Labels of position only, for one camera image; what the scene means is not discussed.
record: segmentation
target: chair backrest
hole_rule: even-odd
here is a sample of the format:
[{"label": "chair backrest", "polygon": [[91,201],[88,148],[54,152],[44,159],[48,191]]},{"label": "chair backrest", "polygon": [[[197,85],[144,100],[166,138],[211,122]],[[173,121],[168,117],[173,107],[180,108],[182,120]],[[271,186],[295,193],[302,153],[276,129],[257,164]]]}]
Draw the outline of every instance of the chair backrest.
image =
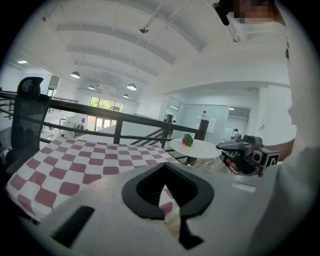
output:
[{"label": "chair backrest", "polygon": [[50,101],[49,96],[40,94],[42,81],[41,77],[27,77],[18,85],[11,129],[11,147],[14,151],[39,151],[41,130]]}]

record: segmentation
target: metal railing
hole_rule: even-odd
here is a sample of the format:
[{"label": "metal railing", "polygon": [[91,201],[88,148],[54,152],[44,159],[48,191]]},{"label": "metal railing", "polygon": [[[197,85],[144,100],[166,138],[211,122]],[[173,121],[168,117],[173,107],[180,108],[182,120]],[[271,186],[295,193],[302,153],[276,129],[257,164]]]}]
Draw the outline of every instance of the metal railing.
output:
[{"label": "metal railing", "polygon": [[159,119],[155,119],[155,118],[152,118],[152,117],[149,117],[149,116],[146,116],[146,115],[142,115],[142,114],[137,114],[137,113],[133,113],[134,116],[137,116],[137,117],[142,117],[142,118],[149,118],[149,119],[153,119],[153,120],[159,120]]},{"label": "metal railing", "polygon": [[[14,92],[0,91],[0,98],[14,101],[16,99],[16,95],[17,95],[17,93],[14,93]],[[202,134],[204,131],[202,131],[201,129],[189,128],[189,127],[180,126],[177,124],[171,124],[168,122],[164,122],[164,121],[160,121],[160,120],[156,120],[156,119],[151,119],[151,118],[147,118],[147,117],[141,117],[141,116],[137,116],[137,115],[121,113],[121,112],[98,108],[98,107],[94,107],[94,106],[66,102],[66,101],[57,100],[57,99],[53,99],[53,98],[50,99],[50,101],[49,101],[49,108],[57,109],[57,110],[61,110],[61,111],[68,111],[68,112],[74,112],[74,113],[79,113],[79,114],[85,114],[85,115],[94,116],[94,117],[116,120],[114,133],[83,130],[83,129],[77,129],[77,128],[72,128],[72,127],[61,126],[61,125],[57,125],[57,124],[53,124],[53,123],[49,123],[49,122],[43,122],[44,126],[49,126],[52,128],[57,128],[57,129],[66,130],[66,131],[70,131],[70,132],[89,134],[89,135],[95,135],[95,136],[103,136],[103,137],[112,137],[114,144],[120,144],[120,139],[143,140],[143,141],[147,140],[147,141],[160,141],[162,144],[162,147],[164,147],[164,145],[167,141],[171,141],[171,138],[167,138],[169,130],[194,133],[195,139],[203,140]],[[0,112],[5,112],[11,116],[13,115],[12,112],[7,111],[2,108],[0,108]],[[161,137],[121,135],[123,122],[129,122],[129,123],[152,126],[152,127],[159,127],[163,130],[163,133],[161,134]],[[40,138],[40,141],[45,142],[45,143],[51,142],[51,140],[48,140],[45,138]]]},{"label": "metal railing", "polygon": [[[146,137],[147,137],[147,138],[158,138],[158,137],[162,136],[163,133],[164,133],[164,130],[161,128],[161,129],[159,129],[159,130],[154,131],[153,133],[150,133],[150,134],[147,135]],[[143,141],[144,141],[143,139],[139,139],[139,140],[131,143],[130,145],[136,145],[136,144],[138,144],[138,143],[140,143],[140,142],[143,142]],[[150,145],[153,145],[153,144],[157,143],[158,141],[159,141],[159,140],[156,140],[156,141],[154,141],[153,143],[151,143]],[[144,141],[141,145],[145,145],[145,144],[147,144],[147,143],[149,143],[149,142],[150,142],[150,140],[148,139],[148,140]]]},{"label": "metal railing", "polygon": [[[78,101],[77,100],[73,100],[73,99],[67,99],[67,98],[59,98],[59,97],[50,97],[51,100],[56,100],[56,101],[62,101],[62,102],[70,102],[70,103],[75,103],[77,104]],[[52,107],[49,107],[48,109],[48,112],[59,112],[61,111],[60,109],[55,109],[55,108],[52,108]]]},{"label": "metal railing", "polygon": [[[1,108],[3,108],[3,107],[7,108],[5,110],[7,110],[9,112],[14,111],[14,108],[13,108],[14,105],[15,105],[15,102],[13,100],[11,100],[11,99],[1,99],[1,101],[0,101],[0,107]],[[10,115],[10,114],[6,115],[6,116],[4,116],[4,118],[9,118],[9,120],[11,120],[12,115]]]}]

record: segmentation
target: ceiling beam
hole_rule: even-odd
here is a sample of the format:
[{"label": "ceiling beam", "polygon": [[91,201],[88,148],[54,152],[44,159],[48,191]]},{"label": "ceiling beam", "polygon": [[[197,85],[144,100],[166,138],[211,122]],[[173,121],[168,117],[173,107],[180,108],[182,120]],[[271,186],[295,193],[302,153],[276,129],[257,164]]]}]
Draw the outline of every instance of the ceiling beam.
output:
[{"label": "ceiling beam", "polygon": [[[112,26],[101,26],[101,25],[95,25],[95,24],[88,24],[88,23],[65,23],[65,24],[60,24],[56,27],[56,31],[58,32],[63,32],[63,31],[80,31],[80,32],[90,32],[90,33],[97,33],[101,35],[106,35],[110,37],[115,37],[127,42],[130,42],[132,44],[136,44],[139,40],[139,37],[119,30],[117,28],[114,28]],[[139,47],[155,54],[159,58],[163,59],[164,61],[172,64],[175,62],[176,58],[172,56],[170,53],[167,51],[155,46],[154,44],[152,47],[148,45],[148,40],[146,39],[140,39]]]},{"label": "ceiling beam", "polygon": [[97,70],[97,71],[113,74],[113,75],[116,75],[116,76],[119,76],[119,77],[122,77],[122,78],[125,76],[126,78],[131,79],[131,80],[133,80],[135,82],[138,82],[138,83],[140,83],[142,85],[147,85],[148,84],[148,82],[146,80],[143,80],[143,79],[137,77],[134,74],[128,74],[128,73],[126,74],[125,72],[121,72],[121,71],[118,71],[116,69],[100,66],[100,65],[97,65],[97,64],[94,64],[94,63],[77,61],[74,65],[76,67],[82,67],[82,68],[86,68],[86,69],[93,69],[93,70]]},{"label": "ceiling beam", "polygon": [[[138,9],[146,14],[153,15],[154,11],[157,9],[159,3],[156,1],[150,1],[150,0],[103,0],[106,2],[112,2],[121,4],[124,6],[129,6],[131,8]],[[161,8],[156,18],[162,21],[165,24],[168,24],[170,22],[169,18],[171,16],[172,12]],[[204,43],[200,38],[194,38],[188,31],[187,27],[184,27],[182,24],[179,24],[178,21],[175,21],[170,24],[170,27],[175,30],[177,33],[182,35],[186,41],[188,41],[198,52],[201,52],[201,50],[205,47]]]},{"label": "ceiling beam", "polygon": [[132,66],[132,67],[139,69],[141,71],[144,71],[154,77],[156,77],[158,75],[158,71],[154,70],[153,68],[146,66],[146,65],[144,65],[134,59],[132,59],[130,61],[130,58],[128,56],[123,56],[119,53],[114,53],[114,52],[111,53],[110,50],[104,51],[104,50],[89,48],[89,47],[70,46],[67,48],[67,51],[73,52],[73,53],[89,54],[89,55],[103,57],[106,59],[115,60],[115,61],[124,63],[128,66]]}]

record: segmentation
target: black office chair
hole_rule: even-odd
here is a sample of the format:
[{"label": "black office chair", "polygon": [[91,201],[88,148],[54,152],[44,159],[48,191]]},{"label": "black office chair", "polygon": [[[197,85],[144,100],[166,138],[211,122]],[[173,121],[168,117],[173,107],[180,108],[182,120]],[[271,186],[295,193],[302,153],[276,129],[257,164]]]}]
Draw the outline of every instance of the black office chair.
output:
[{"label": "black office chair", "polygon": [[50,97],[40,94],[41,77],[24,78],[18,85],[11,129],[11,147],[6,157],[6,174],[10,178],[37,153]]}]

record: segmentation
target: white table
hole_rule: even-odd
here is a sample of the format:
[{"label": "white table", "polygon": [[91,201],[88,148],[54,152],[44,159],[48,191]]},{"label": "white table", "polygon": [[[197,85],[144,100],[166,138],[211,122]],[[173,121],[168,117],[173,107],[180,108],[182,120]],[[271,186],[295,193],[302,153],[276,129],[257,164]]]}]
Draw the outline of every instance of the white table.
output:
[{"label": "white table", "polygon": [[175,138],[170,141],[170,147],[180,154],[198,159],[217,158],[222,153],[216,145],[198,139],[193,140],[192,146],[186,146],[182,143],[182,138]]}]

